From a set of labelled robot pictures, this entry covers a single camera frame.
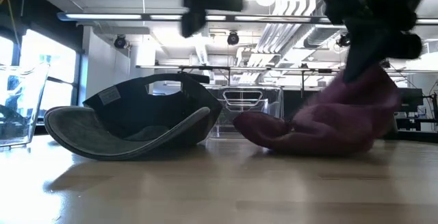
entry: ceiling pipe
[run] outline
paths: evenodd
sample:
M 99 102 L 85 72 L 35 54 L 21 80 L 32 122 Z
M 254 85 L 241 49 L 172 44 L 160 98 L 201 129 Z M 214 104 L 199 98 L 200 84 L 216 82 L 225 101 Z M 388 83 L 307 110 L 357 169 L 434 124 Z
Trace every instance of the ceiling pipe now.
M 289 1 L 282 1 L 280 5 L 279 15 L 283 16 L 287 12 L 289 7 Z M 272 41 L 275 39 L 276 35 L 281 31 L 281 28 L 283 28 L 283 24 L 275 24 L 272 26 L 272 33 L 267 38 L 265 42 L 263 42 L 263 45 L 260 46 L 260 51 L 263 53 L 269 53 L 268 48 Z
M 290 16 L 290 15 L 294 15 L 295 12 L 297 11 L 297 9 L 299 9 L 300 5 L 297 5 L 298 1 L 290 1 L 289 2 L 289 8 L 286 11 L 286 15 Z M 266 51 L 270 52 L 270 53 L 274 53 L 273 49 L 275 49 L 275 45 L 277 45 L 279 43 L 279 41 L 282 39 L 282 37 L 284 37 L 286 34 L 290 36 L 292 36 L 293 33 L 288 33 L 290 32 L 290 29 L 288 29 L 290 27 L 290 24 L 281 24 L 281 28 L 279 29 L 279 34 L 278 36 L 274 37 L 274 41 L 272 43 L 270 43 L 269 47 L 266 49 Z
M 112 35 L 149 35 L 151 29 L 149 27 L 112 27 L 112 26 L 93 26 L 93 30 L 97 34 L 112 34 Z
M 301 0 L 298 6 L 297 11 L 295 11 L 294 15 L 310 15 L 316 9 L 316 0 Z M 283 48 L 287 41 L 296 33 L 298 28 L 301 25 L 299 24 L 287 24 L 286 28 L 283 30 L 283 33 L 279 36 L 277 43 L 271 48 L 271 51 L 274 53 L 278 53 L 281 48 Z
M 282 1 L 275 1 L 275 7 L 274 7 L 274 11 L 272 12 L 272 15 L 279 15 L 279 11 L 281 9 L 281 4 Z M 260 46 L 262 46 L 264 44 L 264 42 L 266 41 L 266 39 L 269 37 L 269 35 L 272 33 L 272 23 L 268 23 L 265 26 L 265 29 L 263 31 L 263 34 L 261 35 L 260 39 L 259 39 L 259 43 L 257 43 L 257 46 L 255 47 L 255 51 L 259 52 L 260 51 Z
M 201 32 L 194 35 L 194 37 L 196 39 L 195 50 L 196 50 L 196 55 L 198 56 L 199 63 L 203 65 L 209 65 L 207 47 L 205 46 L 205 40 L 204 40 L 204 38 L 209 37 L 208 26 L 205 26 L 204 29 Z

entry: clear plastic bin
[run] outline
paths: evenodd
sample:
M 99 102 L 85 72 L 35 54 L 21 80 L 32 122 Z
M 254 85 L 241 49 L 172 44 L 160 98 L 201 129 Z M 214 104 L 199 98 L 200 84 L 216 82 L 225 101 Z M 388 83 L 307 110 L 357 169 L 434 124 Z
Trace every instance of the clear plastic bin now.
M 283 91 L 267 86 L 207 86 L 222 104 L 223 110 L 209 133 L 210 138 L 243 138 L 234 128 L 233 119 L 242 112 L 264 112 L 283 116 Z
M 31 142 L 48 72 L 48 64 L 0 66 L 0 147 Z

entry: ceiling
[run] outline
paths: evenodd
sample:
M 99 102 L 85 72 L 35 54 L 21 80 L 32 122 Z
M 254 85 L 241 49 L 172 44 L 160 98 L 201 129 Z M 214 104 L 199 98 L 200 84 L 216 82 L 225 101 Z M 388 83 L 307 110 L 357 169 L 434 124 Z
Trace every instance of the ceiling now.
M 160 14 L 181 14 L 185 12 L 185 8 L 182 8 L 180 0 L 48 0 L 63 11 L 66 12 L 101 12 L 101 13 L 160 13 Z M 315 3 L 312 0 L 305 0 L 307 6 L 305 11 L 309 10 L 309 15 L 320 15 L 321 11 L 313 9 L 311 4 Z M 282 11 L 285 14 L 290 6 Z M 274 14 L 277 6 L 262 6 L 255 1 L 249 1 L 244 14 Z M 297 14 L 300 7 L 295 8 L 292 14 Z M 213 11 L 211 14 L 232 14 L 232 12 L 219 12 Z M 418 9 L 418 16 L 428 18 L 438 18 L 438 0 L 423 0 L 421 6 Z M 158 60 L 168 59 L 188 59 L 190 55 L 197 55 L 199 53 L 198 45 L 194 44 L 190 40 L 186 40 L 179 35 L 178 24 L 175 22 L 106 22 L 101 23 L 99 26 L 104 27 L 148 27 L 151 29 L 152 34 L 156 41 L 160 44 L 161 50 L 157 52 Z M 276 28 L 276 33 L 279 33 L 279 38 L 282 31 L 287 29 L 288 25 L 279 25 Z M 204 50 L 208 55 L 223 55 L 223 64 L 228 64 L 227 57 L 237 57 L 238 49 L 241 47 L 256 45 L 261 41 L 263 32 L 266 30 L 267 25 L 265 23 L 210 23 L 208 24 L 209 40 L 205 43 Z M 339 34 L 339 31 L 329 31 L 324 29 L 319 30 L 319 36 L 328 35 L 328 38 L 315 48 L 314 50 L 302 50 L 303 42 L 300 40 L 304 38 L 304 34 L 309 35 L 310 27 L 305 26 L 290 29 L 294 30 L 294 33 L 285 34 L 287 41 L 284 42 L 282 49 L 276 54 L 280 56 L 272 56 L 270 64 L 281 65 L 284 67 L 297 66 L 301 62 L 306 62 L 309 67 L 316 68 L 328 68 L 338 67 L 339 63 L 344 61 L 346 52 L 339 52 L 339 49 L 334 45 L 335 38 Z M 229 46 L 227 44 L 227 37 L 229 32 L 237 31 L 240 36 L 240 44 L 237 46 Z M 424 39 L 438 39 L 437 27 L 418 27 L 416 32 Z M 115 37 L 114 34 L 107 34 L 108 37 Z M 127 38 L 136 43 L 143 40 L 142 35 L 127 35 Z M 403 67 L 404 62 L 394 62 L 397 67 Z

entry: fabric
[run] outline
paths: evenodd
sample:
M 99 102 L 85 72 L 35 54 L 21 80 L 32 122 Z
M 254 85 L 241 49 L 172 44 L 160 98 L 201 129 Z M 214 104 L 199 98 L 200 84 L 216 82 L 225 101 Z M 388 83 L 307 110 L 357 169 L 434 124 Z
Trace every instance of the fabric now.
M 234 126 L 256 145 L 299 155 L 349 155 L 369 151 L 394 123 L 397 86 L 378 65 L 352 83 L 341 72 L 312 96 L 290 121 L 244 112 Z
M 46 113 L 44 124 L 53 139 L 73 153 L 93 160 L 131 160 L 164 145 L 178 147 L 179 142 L 183 142 L 178 138 L 205 119 L 209 112 L 209 108 L 201 108 L 171 129 L 156 129 L 135 140 L 111 135 L 91 108 L 53 108 Z

